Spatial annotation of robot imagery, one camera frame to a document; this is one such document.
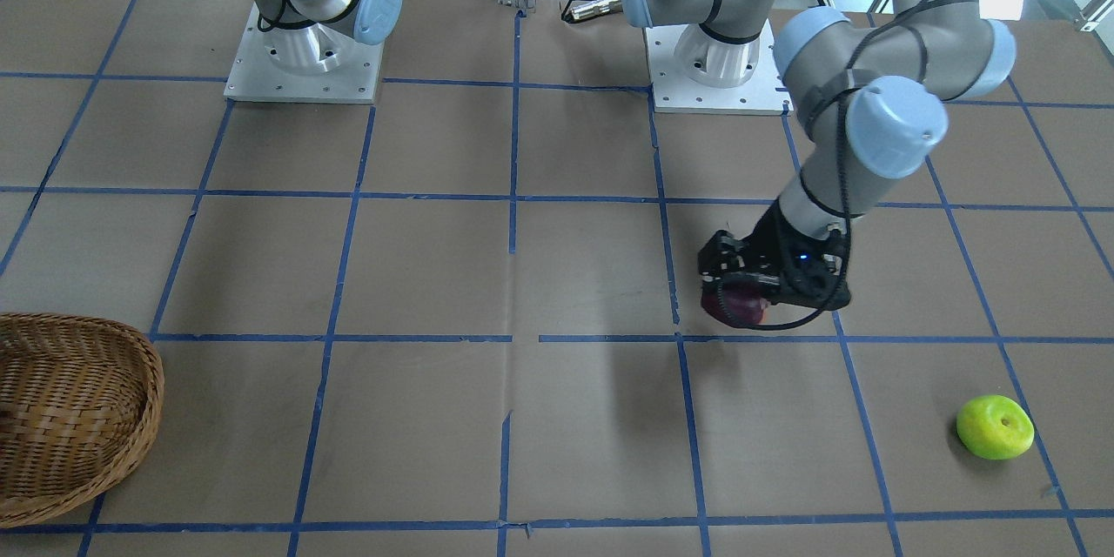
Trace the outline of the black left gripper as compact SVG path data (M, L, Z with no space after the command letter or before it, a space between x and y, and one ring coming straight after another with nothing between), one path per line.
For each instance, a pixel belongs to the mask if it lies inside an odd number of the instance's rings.
M788 304L834 311L851 302L839 282L839 262L848 258L844 232L827 229L821 240L797 232L779 205L768 208L747 237L716 231L698 251L701 287L707 283L750 283L769 306Z

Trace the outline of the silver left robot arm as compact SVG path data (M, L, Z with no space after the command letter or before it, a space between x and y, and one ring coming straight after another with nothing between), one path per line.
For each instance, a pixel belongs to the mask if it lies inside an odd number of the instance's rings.
M620 0L629 25L684 26L681 61L700 84L747 80L775 0ZM950 120L944 104L997 89L1013 70L1010 30L979 0L892 0L887 25L860 29L830 6L776 35L776 74L813 152L744 238L719 231L698 252L701 307L732 328L763 328L771 305L812 316L850 303L856 221L924 164Z

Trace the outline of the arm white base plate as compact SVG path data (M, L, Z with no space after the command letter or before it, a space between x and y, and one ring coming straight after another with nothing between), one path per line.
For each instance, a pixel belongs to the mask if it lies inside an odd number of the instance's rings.
M712 40L698 25L648 27L643 31L658 113L791 113L786 88L776 70L775 35L769 21L747 43Z
M253 6L224 97L251 104L367 104L377 100L383 46L358 43L321 25L261 30Z

